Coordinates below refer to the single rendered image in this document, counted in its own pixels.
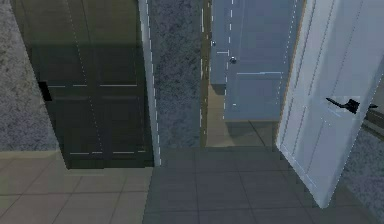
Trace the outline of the dark green room door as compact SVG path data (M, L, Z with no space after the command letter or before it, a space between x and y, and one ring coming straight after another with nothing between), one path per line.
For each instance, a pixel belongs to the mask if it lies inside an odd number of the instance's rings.
M139 0L10 0L69 169L154 164Z

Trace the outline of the white room door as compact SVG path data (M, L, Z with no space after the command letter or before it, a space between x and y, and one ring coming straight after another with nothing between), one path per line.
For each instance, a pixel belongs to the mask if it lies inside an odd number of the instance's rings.
M329 206L384 74L384 0L306 0L276 147Z

